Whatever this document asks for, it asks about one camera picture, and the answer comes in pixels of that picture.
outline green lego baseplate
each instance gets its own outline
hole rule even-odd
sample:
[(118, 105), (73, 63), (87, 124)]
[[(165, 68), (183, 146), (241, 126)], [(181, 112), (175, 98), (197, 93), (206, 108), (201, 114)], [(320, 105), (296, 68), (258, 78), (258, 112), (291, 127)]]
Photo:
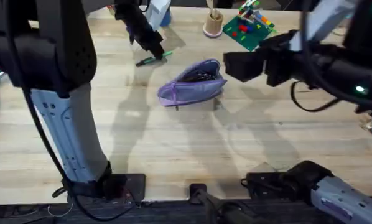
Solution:
[(223, 27), (223, 32), (249, 51), (253, 51), (259, 45), (259, 42), (272, 32), (274, 27), (274, 24), (271, 24), (268, 28), (259, 23), (248, 24), (252, 31), (244, 33), (239, 29), (240, 25), (244, 24), (236, 16)]

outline purple pouch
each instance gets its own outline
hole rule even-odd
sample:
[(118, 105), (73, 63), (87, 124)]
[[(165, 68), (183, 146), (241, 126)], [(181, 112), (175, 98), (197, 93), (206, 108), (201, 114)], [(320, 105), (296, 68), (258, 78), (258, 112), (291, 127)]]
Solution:
[[(214, 98), (222, 93), (223, 85), (227, 80), (219, 73), (220, 63), (215, 59), (208, 59), (195, 63), (182, 74), (165, 84), (158, 91), (158, 97), (162, 106), (177, 106), (199, 103)], [(179, 82), (184, 76), (191, 75), (196, 71), (206, 71), (215, 75), (214, 80), (202, 82)]]

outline wooden table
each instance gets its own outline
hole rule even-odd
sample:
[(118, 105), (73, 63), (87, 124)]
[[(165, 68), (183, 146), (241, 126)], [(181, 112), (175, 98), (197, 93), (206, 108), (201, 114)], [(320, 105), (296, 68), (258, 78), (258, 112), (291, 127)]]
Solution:
[[(229, 21), (236, 10), (221, 10)], [(141, 68), (146, 57), (130, 46), (122, 22), (107, 10), (90, 16), (98, 53), (92, 81), (92, 105), (100, 143), (116, 173), (145, 173), (146, 200), (184, 200), (190, 183), (203, 182), (220, 198), (245, 198), (239, 180), (266, 163), (287, 170), (313, 160), (357, 189), (372, 195), (372, 137), (360, 128), (354, 106), (340, 103), (321, 113), (306, 113), (290, 100), (289, 83), (265, 84), (263, 75), (229, 82), (221, 97), (179, 111), (164, 108), (157, 89), (194, 62), (244, 50), (222, 35), (208, 39), (203, 23), (208, 9), (172, 8), (170, 28), (160, 32), (162, 45), (174, 50), (167, 63)], [(264, 11), (279, 32), (298, 26), (298, 12)], [(330, 36), (329, 42), (340, 37)], [(297, 97), (312, 108), (332, 96), (307, 91)], [(0, 204), (62, 203), (53, 199), (60, 175), (46, 153), (18, 88), (9, 79), (0, 84)]]

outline marker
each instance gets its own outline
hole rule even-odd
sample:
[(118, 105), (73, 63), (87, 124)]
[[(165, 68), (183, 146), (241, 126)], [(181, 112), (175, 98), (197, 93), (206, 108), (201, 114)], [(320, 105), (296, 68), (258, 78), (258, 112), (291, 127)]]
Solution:
[[(172, 52), (173, 51), (167, 51), (167, 52), (165, 52), (164, 54), (162, 54), (162, 57), (166, 57), (166, 56), (168, 56), (168, 55), (172, 55)], [(140, 66), (142, 66), (142, 65), (147, 65), (147, 64), (149, 64), (149, 63), (152, 63), (152, 62), (155, 62), (157, 59), (156, 58), (154, 58), (154, 57), (148, 57), (148, 58), (146, 58), (146, 59), (144, 59), (144, 60), (141, 60), (140, 62), (138, 62), (137, 64), (136, 64), (136, 66), (137, 67), (140, 67)]]

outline pencil cup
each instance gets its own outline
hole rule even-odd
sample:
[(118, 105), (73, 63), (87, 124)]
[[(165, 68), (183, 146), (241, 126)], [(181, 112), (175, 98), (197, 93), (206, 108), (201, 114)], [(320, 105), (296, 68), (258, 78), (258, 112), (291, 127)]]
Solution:
[(222, 22), (223, 14), (220, 11), (214, 10), (213, 15), (209, 13), (204, 24), (204, 34), (211, 38), (219, 37), (222, 34)]

